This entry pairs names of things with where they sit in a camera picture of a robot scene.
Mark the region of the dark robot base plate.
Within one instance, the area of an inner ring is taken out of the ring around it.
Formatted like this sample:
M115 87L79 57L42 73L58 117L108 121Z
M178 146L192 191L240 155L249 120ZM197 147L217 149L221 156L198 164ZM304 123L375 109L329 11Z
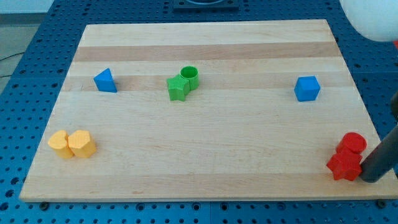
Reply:
M240 0L172 0L174 11L239 9Z

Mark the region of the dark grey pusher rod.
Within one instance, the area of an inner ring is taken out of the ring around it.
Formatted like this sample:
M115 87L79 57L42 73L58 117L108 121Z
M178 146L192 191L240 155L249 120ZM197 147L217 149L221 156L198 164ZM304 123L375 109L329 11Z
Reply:
M377 182L397 164L397 124L377 147L361 163L360 178L369 183Z

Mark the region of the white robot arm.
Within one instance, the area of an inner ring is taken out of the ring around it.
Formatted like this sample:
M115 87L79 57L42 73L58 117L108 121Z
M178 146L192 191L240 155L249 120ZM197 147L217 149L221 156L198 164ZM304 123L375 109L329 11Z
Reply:
M397 40L397 1L340 0L345 16L363 37L376 42ZM375 183L397 165L397 127L361 163L360 178Z

